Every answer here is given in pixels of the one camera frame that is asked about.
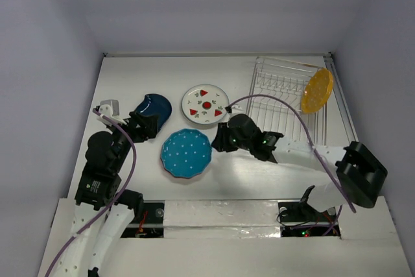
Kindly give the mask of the dark blue plate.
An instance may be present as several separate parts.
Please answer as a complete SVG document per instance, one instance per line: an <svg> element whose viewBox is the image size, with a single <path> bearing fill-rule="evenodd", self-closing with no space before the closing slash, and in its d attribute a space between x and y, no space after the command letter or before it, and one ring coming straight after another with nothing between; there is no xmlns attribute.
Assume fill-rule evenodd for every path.
<svg viewBox="0 0 415 277"><path fill-rule="evenodd" d="M172 105L166 97L157 93L149 93L144 96L143 101L134 111L144 116L158 114L160 116L158 121L160 132L172 114Z"/></svg>

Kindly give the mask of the teal blue plate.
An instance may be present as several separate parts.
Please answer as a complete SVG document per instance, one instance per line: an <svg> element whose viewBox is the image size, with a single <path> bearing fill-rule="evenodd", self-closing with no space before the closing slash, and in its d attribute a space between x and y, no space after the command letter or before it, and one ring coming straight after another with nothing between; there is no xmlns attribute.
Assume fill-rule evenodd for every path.
<svg viewBox="0 0 415 277"><path fill-rule="evenodd" d="M179 156L206 156L212 159L212 147L208 137L201 131L190 128L172 133L161 147L160 159Z"/></svg>

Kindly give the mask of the white patterned plate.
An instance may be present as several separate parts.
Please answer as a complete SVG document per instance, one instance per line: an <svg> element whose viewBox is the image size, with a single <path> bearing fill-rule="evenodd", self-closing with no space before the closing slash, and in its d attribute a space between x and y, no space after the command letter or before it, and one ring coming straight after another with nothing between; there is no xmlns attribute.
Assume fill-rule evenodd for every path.
<svg viewBox="0 0 415 277"><path fill-rule="evenodd" d="M184 116L198 125L214 125L227 114L230 103L227 94L211 84L193 86L182 97L181 110Z"/></svg>

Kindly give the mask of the yellow plate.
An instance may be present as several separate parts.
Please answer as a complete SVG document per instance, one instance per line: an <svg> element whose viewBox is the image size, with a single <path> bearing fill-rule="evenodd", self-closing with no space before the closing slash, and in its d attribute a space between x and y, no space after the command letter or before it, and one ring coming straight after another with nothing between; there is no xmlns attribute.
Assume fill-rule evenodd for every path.
<svg viewBox="0 0 415 277"><path fill-rule="evenodd" d="M326 68L319 69L307 83L302 99L301 110L305 114L313 114L323 108L333 91L334 78Z"/></svg>

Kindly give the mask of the pink and cream plate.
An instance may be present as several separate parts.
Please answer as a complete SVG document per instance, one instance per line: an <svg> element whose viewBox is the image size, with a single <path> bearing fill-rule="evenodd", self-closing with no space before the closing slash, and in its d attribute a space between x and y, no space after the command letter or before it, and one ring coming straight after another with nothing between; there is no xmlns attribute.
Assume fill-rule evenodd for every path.
<svg viewBox="0 0 415 277"><path fill-rule="evenodd" d="M216 92L204 96L190 93L183 96L181 108L190 122L198 125L214 125L225 119L228 114L225 107L229 103L226 95Z"/></svg>

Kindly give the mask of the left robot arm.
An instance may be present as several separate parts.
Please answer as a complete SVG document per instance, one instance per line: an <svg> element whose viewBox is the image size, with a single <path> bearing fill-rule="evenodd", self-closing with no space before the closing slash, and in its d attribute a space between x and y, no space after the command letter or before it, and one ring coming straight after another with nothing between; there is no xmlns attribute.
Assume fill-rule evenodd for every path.
<svg viewBox="0 0 415 277"><path fill-rule="evenodd" d="M126 227L143 216L142 194L126 188L132 175L122 180L119 172L128 154L133 156L133 163L137 162L136 143L156 137L160 117L133 111L123 120L103 113L99 107L93 113L110 131L97 132L88 141L70 237L46 276L102 276Z"/></svg>

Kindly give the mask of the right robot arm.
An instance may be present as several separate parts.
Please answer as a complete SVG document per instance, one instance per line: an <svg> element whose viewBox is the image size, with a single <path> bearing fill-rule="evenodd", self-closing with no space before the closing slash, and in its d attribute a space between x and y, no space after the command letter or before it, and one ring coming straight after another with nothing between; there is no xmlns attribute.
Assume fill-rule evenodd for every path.
<svg viewBox="0 0 415 277"><path fill-rule="evenodd" d="M386 167L361 142L352 141L347 147L328 147L294 141L279 132L262 131L245 114L219 123L211 146L218 152L243 149L263 162L325 172L330 181L309 186L299 201L298 211L307 220L344 204L373 208L388 175Z"/></svg>

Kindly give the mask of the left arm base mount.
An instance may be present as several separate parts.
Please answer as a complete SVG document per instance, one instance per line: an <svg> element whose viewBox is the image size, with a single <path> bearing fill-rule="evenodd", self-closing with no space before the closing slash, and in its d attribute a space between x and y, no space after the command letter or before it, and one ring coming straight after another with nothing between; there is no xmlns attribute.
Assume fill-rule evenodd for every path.
<svg viewBox="0 0 415 277"><path fill-rule="evenodd" d="M163 238L164 201L145 201L140 217L134 219L124 230L122 238Z"/></svg>

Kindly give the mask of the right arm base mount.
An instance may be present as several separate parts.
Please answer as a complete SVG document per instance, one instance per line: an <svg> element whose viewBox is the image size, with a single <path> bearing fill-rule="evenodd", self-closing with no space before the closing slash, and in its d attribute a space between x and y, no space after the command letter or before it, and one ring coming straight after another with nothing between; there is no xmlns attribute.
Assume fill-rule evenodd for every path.
<svg viewBox="0 0 415 277"><path fill-rule="evenodd" d="M278 202L277 223L282 237L340 237L335 208L318 212L304 208L298 201Z"/></svg>

